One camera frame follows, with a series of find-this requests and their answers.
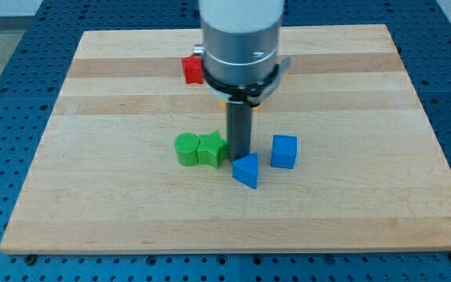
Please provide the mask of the black white tool flange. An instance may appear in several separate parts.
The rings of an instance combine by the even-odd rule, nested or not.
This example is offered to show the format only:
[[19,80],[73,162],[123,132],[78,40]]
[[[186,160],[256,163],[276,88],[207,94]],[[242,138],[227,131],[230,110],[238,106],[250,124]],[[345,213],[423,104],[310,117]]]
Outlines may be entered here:
[[257,107],[263,100],[273,94],[281,82],[283,73],[291,66],[291,57],[288,56],[277,63],[273,71],[263,80],[250,85],[229,85],[213,78],[209,71],[203,67],[203,81],[210,93],[225,103],[245,104]]

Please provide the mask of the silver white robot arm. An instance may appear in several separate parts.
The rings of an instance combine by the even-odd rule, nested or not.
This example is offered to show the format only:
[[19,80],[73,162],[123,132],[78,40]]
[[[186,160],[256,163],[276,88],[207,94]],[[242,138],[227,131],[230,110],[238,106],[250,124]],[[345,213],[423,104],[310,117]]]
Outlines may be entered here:
[[204,83],[226,104],[229,159],[251,149],[252,110],[276,91],[290,59],[277,60],[284,1],[197,2]]

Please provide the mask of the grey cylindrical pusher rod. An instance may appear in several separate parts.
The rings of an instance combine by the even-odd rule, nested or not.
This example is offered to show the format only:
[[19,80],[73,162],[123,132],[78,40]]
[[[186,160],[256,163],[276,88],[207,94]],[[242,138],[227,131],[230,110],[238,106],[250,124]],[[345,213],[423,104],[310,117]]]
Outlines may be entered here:
[[226,104],[226,130],[229,159],[247,156],[251,149],[252,108],[245,104]]

